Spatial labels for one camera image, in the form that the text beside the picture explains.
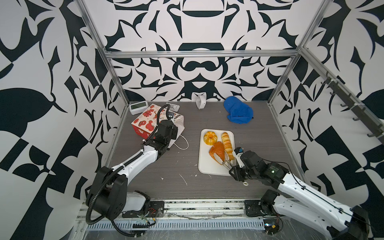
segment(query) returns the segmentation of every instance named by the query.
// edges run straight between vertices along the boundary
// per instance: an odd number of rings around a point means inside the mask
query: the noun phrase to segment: black and white patterned wall
[[[112,64],[130,100],[268,100],[289,57],[134,58]]]
[[[381,0],[335,0],[308,44],[329,69],[383,119]],[[301,58],[273,102],[307,182],[322,193],[369,212],[384,237],[384,146]]]
[[[321,0],[85,0],[108,51],[295,49]],[[281,58],[114,59],[130,100],[268,100]]]
[[[325,17],[307,47],[384,119],[383,1],[335,0]]]
[[[296,48],[321,0],[85,2],[107,50],[161,51]]]
[[[72,0],[0,3],[1,239],[68,238],[124,102]]]

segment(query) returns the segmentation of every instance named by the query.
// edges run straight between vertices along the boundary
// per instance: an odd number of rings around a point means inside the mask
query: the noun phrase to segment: glazed pastry
[[[232,154],[233,149],[232,149],[231,140],[229,140],[229,135],[228,135],[228,133],[223,132],[223,134],[221,135],[221,140],[223,141],[224,149],[225,149],[225,151],[226,151],[227,154],[228,154],[229,160],[230,160],[230,161],[234,160],[235,157],[234,157],[233,154]]]
[[[217,135],[211,131],[207,132],[204,135],[204,142],[209,146],[214,145],[217,142]]]
[[[223,160],[223,162],[225,161],[224,144],[222,142],[215,143],[215,145],[213,145],[211,147],[211,149],[209,150],[209,155],[211,155],[211,157],[213,159],[215,159],[214,153],[216,153]]]

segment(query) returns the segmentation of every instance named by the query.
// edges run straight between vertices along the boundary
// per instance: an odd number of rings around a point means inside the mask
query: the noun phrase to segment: small white device
[[[180,108],[180,105],[176,105],[176,104],[172,104],[172,103],[167,103],[167,104],[170,105],[169,110],[174,111],[174,112],[176,112],[176,113],[177,113],[177,111],[178,111],[179,108]]]
[[[203,109],[205,107],[206,102],[207,102],[207,99],[203,95],[197,96],[196,106],[198,109]]]
[[[132,115],[140,114],[144,112],[145,109],[148,108],[148,102],[147,101],[142,101],[139,103],[132,103],[129,105],[129,111],[131,112]]]

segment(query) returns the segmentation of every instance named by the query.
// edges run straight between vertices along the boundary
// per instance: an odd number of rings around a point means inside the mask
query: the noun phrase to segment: white tray
[[[223,134],[223,132],[227,132],[229,140],[231,140],[232,149],[235,149],[235,137],[233,136],[233,132],[225,130],[203,129],[200,134],[199,171],[204,174],[230,176],[228,169],[225,166],[220,165],[209,155],[209,150],[212,146],[209,146],[204,142],[204,135],[208,131],[212,131],[217,135],[218,142],[222,142],[221,134]],[[236,164],[236,160],[233,160],[232,162],[232,165]]]

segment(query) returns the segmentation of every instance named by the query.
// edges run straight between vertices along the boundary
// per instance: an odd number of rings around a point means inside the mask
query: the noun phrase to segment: tabletop surface
[[[172,146],[130,182],[129,192],[138,190],[154,199],[212,199],[262,197],[267,189],[272,189],[257,180],[248,180],[249,186],[244,186],[232,177],[202,174],[198,169],[200,133],[206,128],[233,132],[236,147],[251,150],[264,159],[286,162],[297,175],[266,102],[246,103],[253,109],[254,116],[248,124],[230,122],[223,102],[208,102],[201,110],[194,102],[177,104],[180,105],[178,113],[184,116],[182,135],[188,140],[189,148],[180,150]],[[142,137],[131,125],[137,116],[127,114],[110,166],[121,163],[140,149]],[[182,137],[176,144],[181,148],[187,147]]]

